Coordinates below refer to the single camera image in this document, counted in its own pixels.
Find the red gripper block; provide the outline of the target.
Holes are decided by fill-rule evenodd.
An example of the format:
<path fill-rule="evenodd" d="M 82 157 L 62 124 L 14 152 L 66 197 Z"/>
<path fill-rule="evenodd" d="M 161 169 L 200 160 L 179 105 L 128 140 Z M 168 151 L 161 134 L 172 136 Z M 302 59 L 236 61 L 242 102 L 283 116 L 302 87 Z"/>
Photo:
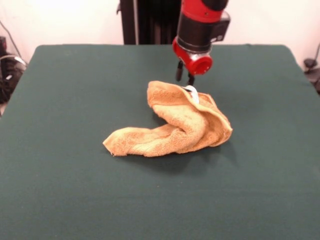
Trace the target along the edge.
<path fill-rule="evenodd" d="M 178 44 L 178 37 L 176 36 L 172 42 L 172 48 L 176 56 L 180 59 L 177 64 L 175 80 L 180 82 L 183 75 L 184 66 L 188 70 L 188 86 L 194 86 L 195 76 L 204 75 L 213 65 L 213 59 L 210 52 L 193 53 L 187 51 Z"/>

